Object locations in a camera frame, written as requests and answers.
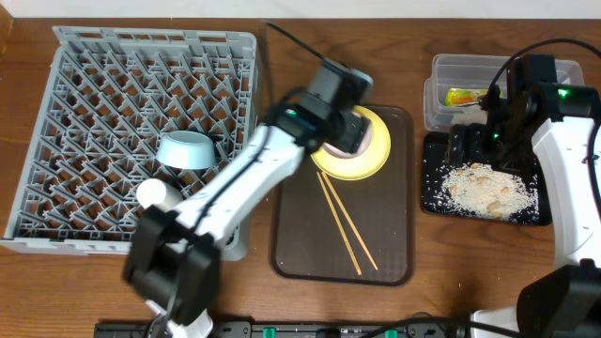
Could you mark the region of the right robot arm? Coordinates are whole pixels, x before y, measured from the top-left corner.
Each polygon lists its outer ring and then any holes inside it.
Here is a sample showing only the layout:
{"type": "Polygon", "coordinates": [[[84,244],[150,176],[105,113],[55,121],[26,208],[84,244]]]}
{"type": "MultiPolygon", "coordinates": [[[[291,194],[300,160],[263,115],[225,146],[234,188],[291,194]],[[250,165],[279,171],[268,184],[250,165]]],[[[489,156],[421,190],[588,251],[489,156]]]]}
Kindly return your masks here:
{"type": "Polygon", "coordinates": [[[588,86],[534,81],[494,94],[485,124],[454,125],[447,160],[523,176],[541,171],[555,236],[555,269],[516,305],[470,318],[473,337],[600,334],[600,97],[588,86]]]}

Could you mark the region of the white cup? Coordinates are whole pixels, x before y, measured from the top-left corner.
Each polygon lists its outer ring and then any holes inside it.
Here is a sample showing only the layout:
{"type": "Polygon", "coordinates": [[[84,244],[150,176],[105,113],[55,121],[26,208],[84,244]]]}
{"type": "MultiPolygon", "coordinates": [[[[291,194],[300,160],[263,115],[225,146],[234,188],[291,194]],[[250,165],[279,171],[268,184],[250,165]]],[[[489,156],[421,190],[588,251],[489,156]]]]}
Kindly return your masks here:
{"type": "Polygon", "coordinates": [[[143,209],[154,206],[162,211],[169,211],[183,201],[176,188],[157,178],[143,181],[137,187],[136,199],[143,209]]]}

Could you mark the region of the light blue bowl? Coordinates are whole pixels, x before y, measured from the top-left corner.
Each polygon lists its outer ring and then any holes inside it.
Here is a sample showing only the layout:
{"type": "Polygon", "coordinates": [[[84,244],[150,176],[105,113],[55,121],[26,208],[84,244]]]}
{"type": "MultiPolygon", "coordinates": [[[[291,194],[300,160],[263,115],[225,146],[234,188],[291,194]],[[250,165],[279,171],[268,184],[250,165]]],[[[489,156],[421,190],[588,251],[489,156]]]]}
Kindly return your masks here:
{"type": "Polygon", "coordinates": [[[216,161],[213,141],[195,131],[170,131],[162,136],[156,160],[177,169],[203,170],[216,161]]]}

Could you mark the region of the yellow plate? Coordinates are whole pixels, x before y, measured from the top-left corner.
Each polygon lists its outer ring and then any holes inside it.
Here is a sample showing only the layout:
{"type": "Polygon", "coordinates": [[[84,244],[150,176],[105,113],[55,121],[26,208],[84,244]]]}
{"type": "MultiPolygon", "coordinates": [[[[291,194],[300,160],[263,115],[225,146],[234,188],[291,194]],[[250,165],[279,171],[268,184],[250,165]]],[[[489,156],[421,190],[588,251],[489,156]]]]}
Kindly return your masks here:
{"type": "Polygon", "coordinates": [[[353,108],[353,114],[370,121],[367,135],[356,153],[344,153],[324,144],[311,155],[321,171],[337,179],[360,180],[370,177],[383,167],[391,151],[391,135],[381,117],[359,105],[353,108]]]}

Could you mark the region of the green snack wrapper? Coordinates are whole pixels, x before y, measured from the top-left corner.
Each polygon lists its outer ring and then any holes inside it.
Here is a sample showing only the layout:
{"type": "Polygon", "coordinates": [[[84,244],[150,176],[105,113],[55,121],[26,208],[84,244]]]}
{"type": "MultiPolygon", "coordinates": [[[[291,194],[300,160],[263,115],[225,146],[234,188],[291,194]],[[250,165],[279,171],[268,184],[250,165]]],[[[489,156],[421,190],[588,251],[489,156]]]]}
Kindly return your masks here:
{"type": "Polygon", "coordinates": [[[444,105],[449,107],[468,107],[482,105],[487,95],[486,89],[450,88],[444,98],[444,105]]]}

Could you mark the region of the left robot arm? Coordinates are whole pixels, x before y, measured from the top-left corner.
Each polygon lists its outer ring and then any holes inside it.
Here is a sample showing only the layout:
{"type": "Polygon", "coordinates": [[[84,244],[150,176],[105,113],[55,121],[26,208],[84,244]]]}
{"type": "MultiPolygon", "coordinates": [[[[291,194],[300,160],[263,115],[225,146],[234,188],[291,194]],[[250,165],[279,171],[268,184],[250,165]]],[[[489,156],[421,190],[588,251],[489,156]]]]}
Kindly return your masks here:
{"type": "Polygon", "coordinates": [[[206,337],[223,248],[234,229],[304,157],[323,144],[354,154],[369,122],[353,112],[363,89],[288,91],[267,110],[246,148],[207,186],[172,207],[152,203],[140,217],[123,278],[156,308],[146,337],[206,337]]]}

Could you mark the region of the pink bowl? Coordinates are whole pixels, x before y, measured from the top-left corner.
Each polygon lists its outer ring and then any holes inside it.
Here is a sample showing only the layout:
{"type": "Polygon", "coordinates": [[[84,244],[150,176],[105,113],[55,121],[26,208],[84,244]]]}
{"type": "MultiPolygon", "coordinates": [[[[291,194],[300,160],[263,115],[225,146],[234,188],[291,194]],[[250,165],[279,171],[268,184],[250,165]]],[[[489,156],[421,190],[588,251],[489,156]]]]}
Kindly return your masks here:
{"type": "Polygon", "coordinates": [[[356,152],[345,152],[345,151],[342,151],[339,148],[336,148],[333,145],[328,144],[328,143],[323,144],[322,148],[328,154],[332,155],[334,158],[351,159],[351,158],[356,158],[356,157],[360,156],[362,153],[364,153],[367,150],[367,148],[370,146],[372,139],[373,139],[373,127],[372,127],[372,125],[369,125],[356,152]]]}

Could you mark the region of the rice and food scraps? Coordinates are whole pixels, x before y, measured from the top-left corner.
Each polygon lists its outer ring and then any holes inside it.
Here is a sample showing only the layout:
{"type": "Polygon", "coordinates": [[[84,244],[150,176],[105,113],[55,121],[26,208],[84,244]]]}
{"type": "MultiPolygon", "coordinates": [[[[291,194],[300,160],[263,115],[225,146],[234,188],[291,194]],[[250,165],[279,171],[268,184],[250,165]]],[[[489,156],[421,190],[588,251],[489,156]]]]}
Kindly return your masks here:
{"type": "Polygon", "coordinates": [[[534,182],[494,171],[489,164],[442,165],[428,177],[425,205],[437,213],[516,223],[539,219],[539,196],[534,182]]]}

